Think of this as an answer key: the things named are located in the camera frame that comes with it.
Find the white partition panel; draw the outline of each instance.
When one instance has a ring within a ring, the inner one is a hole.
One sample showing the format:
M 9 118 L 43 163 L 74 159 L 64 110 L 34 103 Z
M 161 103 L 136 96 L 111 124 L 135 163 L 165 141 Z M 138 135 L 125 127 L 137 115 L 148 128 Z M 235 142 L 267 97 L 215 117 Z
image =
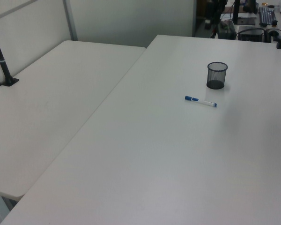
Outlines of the white partition panel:
M 79 41 L 147 47 L 157 34 L 192 36 L 194 0 L 67 0 Z
M 12 76 L 65 40 L 63 0 L 37 0 L 0 18 L 0 47 Z

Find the black mesh pencil cup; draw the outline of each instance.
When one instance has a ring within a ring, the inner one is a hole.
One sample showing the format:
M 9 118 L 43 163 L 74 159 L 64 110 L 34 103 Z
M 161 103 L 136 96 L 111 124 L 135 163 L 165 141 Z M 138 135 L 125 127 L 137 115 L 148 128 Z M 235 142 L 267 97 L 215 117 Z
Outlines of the black mesh pencil cup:
M 207 87 L 221 89 L 225 86 L 225 77 L 228 66 L 223 62 L 212 62 L 208 64 Z

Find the black cable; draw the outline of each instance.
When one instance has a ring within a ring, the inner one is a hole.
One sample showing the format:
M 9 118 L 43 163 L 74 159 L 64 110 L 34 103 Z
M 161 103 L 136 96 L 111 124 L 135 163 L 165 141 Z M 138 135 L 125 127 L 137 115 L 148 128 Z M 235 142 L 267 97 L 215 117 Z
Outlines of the black cable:
M 242 31 L 238 32 L 237 34 L 240 34 L 240 33 L 246 32 L 246 31 L 250 31 L 250 30 L 263 30 L 263 32 L 266 31 L 266 30 L 263 29 L 263 28 L 251 28 L 251 29 L 242 30 Z
M 232 4 L 232 6 L 230 6 L 230 8 L 227 10 L 227 12 L 229 12 L 230 10 L 230 16 L 231 16 L 231 13 L 232 13 L 232 7 L 234 6 L 234 3 Z
M 230 23 L 231 23 L 232 6 L 230 7 L 231 9 L 230 9 L 229 27 L 227 29 L 227 37 L 228 37 L 228 33 L 229 33 L 229 29 L 230 29 Z

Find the black keyboard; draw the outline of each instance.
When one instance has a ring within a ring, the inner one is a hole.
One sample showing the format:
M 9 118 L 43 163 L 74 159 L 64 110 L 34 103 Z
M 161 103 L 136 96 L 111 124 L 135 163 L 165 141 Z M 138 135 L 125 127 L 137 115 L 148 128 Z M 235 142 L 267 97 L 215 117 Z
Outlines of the black keyboard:
M 277 21 L 274 10 L 267 7 L 259 7 L 260 25 L 266 27 Z

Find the white table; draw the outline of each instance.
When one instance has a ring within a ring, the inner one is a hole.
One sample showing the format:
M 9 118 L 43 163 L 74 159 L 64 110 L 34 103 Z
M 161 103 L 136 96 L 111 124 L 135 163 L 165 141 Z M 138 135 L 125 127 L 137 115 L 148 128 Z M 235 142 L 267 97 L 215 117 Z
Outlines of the white table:
M 281 50 L 157 36 L 2 224 L 281 225 Z
M 0 195 L 29 190 L 143 51 L 66 41 L 0 87 Z

